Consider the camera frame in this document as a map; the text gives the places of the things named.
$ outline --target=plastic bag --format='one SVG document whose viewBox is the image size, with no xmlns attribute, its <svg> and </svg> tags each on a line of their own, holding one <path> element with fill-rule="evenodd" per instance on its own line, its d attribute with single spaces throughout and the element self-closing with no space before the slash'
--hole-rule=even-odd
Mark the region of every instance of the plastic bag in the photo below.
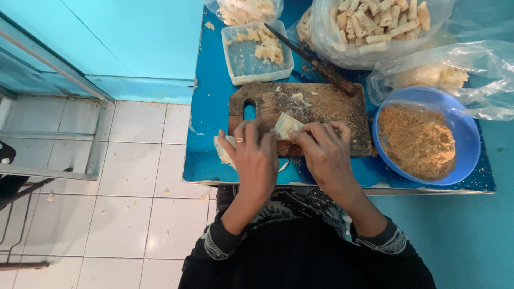
<svg viewBox="0 0 514 289">
<path fill-rule="evenodd" d="M 284 0 L 205 0 L 205 6 L 228 26 L 276 20 Z"/>
<path fill-rule="evenodd" d="M 318 56 L 348 69 L 373 70 L 378 61 L 387 61 L 413 53 L 431 39 L 450 17 L 455 0 L 430 0 L 427 7 L 431 15 L 431 28 L 422 31 L 418 39 L 385 42 L 384 51 L 361 53 L 358 45 L 344 44 L 330 10 L 339 7 L 342 0 L 314 0 L 310 11 L 310 36 Z"/>
<path fill-rule="evenodd" d="M 450 94 L 464 106 L 463 113 L 474 118 L 512 120 L 513 67 L 514 43 L 499 40 L 456 43 L 377 63 L 366 84 L 375 105 L 381 105 L 393 89 L 421 84 Z M 462 75 L 458 73 L 456 78 L 450 76 L 448 82 L 441 81 L 447 75 L 439 74 L 437 78 L 441 69 L 446 68 L 467 72 L 470 87 L 459 87 Z"/>
</svg>

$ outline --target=wooden knife handle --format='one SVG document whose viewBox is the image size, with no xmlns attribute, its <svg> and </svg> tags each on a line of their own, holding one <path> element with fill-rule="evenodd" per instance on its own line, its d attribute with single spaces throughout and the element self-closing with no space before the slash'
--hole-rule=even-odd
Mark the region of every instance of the wooden knife handle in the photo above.
<svg viewBox="0 0 514 289">
<path fill-rule="evenodd" d="M 350 80 L 342 77 L 327 64 L 314 60 L 312 66 L 319 74 L 326 78 L 328 82 L 343 91 L 349 97 L 354 97 L 359 91 L 359 88 L 354 86 Z"/>
</svg>

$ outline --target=blue table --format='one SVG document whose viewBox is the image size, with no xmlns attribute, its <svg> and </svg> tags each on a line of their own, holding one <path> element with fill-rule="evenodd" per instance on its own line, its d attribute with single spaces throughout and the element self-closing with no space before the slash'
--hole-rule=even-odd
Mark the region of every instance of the blue table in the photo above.
<svg viewBox="0 0 514 289">
<path fill-rule="evenodd" d="M 288 28 L 300 19 L 309 6 L 310 1 L 286 1 L 280 20 Z M 219 129 L 227 131 L 229 98 L 240 86 L 232 85 L 228 75 L 221 38 L 221 29 L 225 24 L 207 8 L 204 9 L 204 23 L 211 22 L 215 30 L 202 25 L 196 68 L 197 87 L 191 104 L 183 179 L 186 182 L 200 184 L 234 184 L 238 183 L 237 172 L 221 163 L 214 148 L 213 137 L 218 135 Z M 277 82 L 326 83 L 326 80 L 316 72 L 303 71 L 302 65 L 309 66 L 298 55 L 293 53 L 293 58 L 295 69 L 291 76 Z M 366 92 L 365 79 L 370 71 L 342 69 L 341 73 L 350 81 L 362 84 Z M 367 93 L 365 97 L 366 110 L 372 119 L 378 107 L 371 104 Z M 379 156 L 353 158 L 352 168 L 368 195 L 494 193 L 496 186 L 482 137 L 481 140 L 482 151 L 475 170 L 465 180 L 452 186 L 425 186 L 407 180 L 390 170 Z M 287 161 L 288 166 L 279 173 L 278 185 L 316 185 L 303 159 L 281 158 L 280 165 Z"/>
</svg>

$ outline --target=metal rack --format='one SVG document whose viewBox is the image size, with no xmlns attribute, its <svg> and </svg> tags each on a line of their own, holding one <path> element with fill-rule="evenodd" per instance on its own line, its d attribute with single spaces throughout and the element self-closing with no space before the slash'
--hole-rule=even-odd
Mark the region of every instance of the metal rack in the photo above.
<svg viewBox="0 0 514 289">
<path fill-rule="evenodd" d="M 44 186 L 45 184 L 54 181 L 56 178 L 63 179 L 78 179 L 97 181 L 98 180 L 98 163 L 100 160 L 100 135 L 102 133 L 103 123 L 106 115 L 106 111 L 109 105 L 114 105 L 115 100 L 99 89 L 97 86 L 87 80 L 84 75 L 67 64 L 64 60 L 61 60 L 59 56 L 54 54 L 51 50 L 40 44 L 38 40 L 32 37 L 23 28 L 19 27 L 16 23 L 8 19 L 5 15 L 0 13 L 0 36 L 5 38 L 10 43 L 14 44 L 27 54 L 33 56 L 37 60 L 46 64 L 59 74 L 63 75 L 66 79 L 82 88 L 92 98 L 98 99 L 100 104 L 100 112 L 98 119 L 96 120 L 95 131 L 93 133 L 62 133 L 62 132 L 42 132 L 42 131 L 5 131 L 0 130 L 0 137 L 22 137 L 22 138 L 49 138 L 57 136 L 67 136 L 68 139 L 79 138 L 84 140 L 92 140 L 91 149 L 87 159 L 87 165 L 83 172 L 73 172 L 72 168 L 68 168 L 64 171 L 50 170 L 50 169 L 34 169 L 28 167 L 14 166 L 10 164 L 0 164 L 0 174 L 10 175 L 23 175 L 23 176 L 37 176 L 46 178 L 44 181 L 32 184 L 29 188 L 19 192 L 12 198 L 0 201 L 0 210 L 9 210 L 7 215 L 7 221 L 4 232 L 0 232 L 2 236 L 0 245 L 4 243 L 6 234 L 8 232 L 9 224 L 12 223 L 11 214 L 13 212 L 14 201 L 20 199 L 22 196 L 28 195 L 28 203 L 25 210 L 25 218 L 23 220 L 21 235 L 19 241 L 12 245 L 7 250 L 0 250 L 0 253 L 7 253 L 7 262 L 0 263 L 0 271 L 2 270 L 18 270 L 18 269 L 43 269 L 48 267 L 48 262 L 40 263 L 14 263 L 10 262 L 13 248 L 20 245 L 23 240 L 24 232 L 28 229 L 27 219 L 29 217 L 29 207 L 32 200 L 32 193 L 34 190 Z M 16 101 L 18 94 L 9 89 L 0 86 L 0 97 L 6 98 L 10 101 Z"/>
</svg>

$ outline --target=brown crumbs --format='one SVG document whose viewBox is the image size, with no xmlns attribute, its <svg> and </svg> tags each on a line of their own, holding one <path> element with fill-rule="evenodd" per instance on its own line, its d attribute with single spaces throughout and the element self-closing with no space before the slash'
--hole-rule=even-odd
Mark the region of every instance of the brown crumbs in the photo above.
<svg viewBox="0 0 514 289">
<path fill-rule="evenodd" d="M 409 175 L 439 180 L 455 168 L 455 140 L 441 113 L 393 104 L 378 122 L 382 148 Z"/>
</svg>

